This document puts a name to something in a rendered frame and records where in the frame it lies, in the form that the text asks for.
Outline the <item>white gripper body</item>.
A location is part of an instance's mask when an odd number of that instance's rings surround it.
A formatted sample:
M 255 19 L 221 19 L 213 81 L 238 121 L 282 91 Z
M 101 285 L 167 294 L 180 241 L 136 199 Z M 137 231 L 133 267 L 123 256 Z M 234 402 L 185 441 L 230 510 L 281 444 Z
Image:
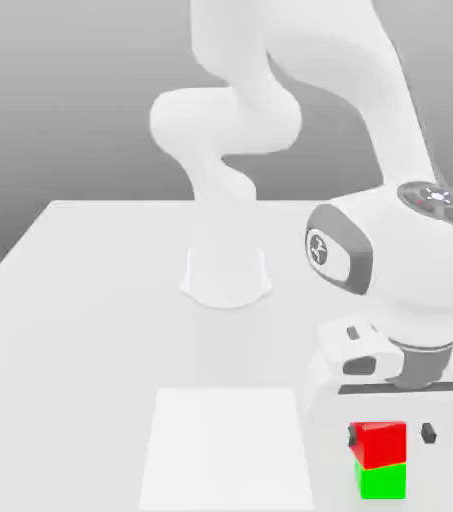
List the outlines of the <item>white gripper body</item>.
M 346 376 L 319 350 L 301 395 L 306 419 L 453 423 L 453 357 L 443 379 L 421 391 L 391 388 L 373 376 Z

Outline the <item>small red cube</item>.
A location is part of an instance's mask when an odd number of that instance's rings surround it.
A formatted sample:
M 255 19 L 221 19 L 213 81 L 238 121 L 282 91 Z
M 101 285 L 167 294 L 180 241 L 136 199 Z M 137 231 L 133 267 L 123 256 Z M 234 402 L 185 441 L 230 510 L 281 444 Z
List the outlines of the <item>small red cube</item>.
M 349 447 L 365 468 L 405 463 L 407 460 L 407 425 L 405 422 L 352 422 L 357 444 Z

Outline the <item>small green cube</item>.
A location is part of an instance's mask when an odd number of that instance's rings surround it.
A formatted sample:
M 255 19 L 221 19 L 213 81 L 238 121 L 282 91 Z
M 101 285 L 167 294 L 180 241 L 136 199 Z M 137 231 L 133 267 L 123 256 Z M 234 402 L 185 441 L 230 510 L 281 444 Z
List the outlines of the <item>small green cube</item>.
M 365 469 L 354 462 L 360 496 L 368 500 L 401 500 L 406 498 L 407 465 L 405 463 Z

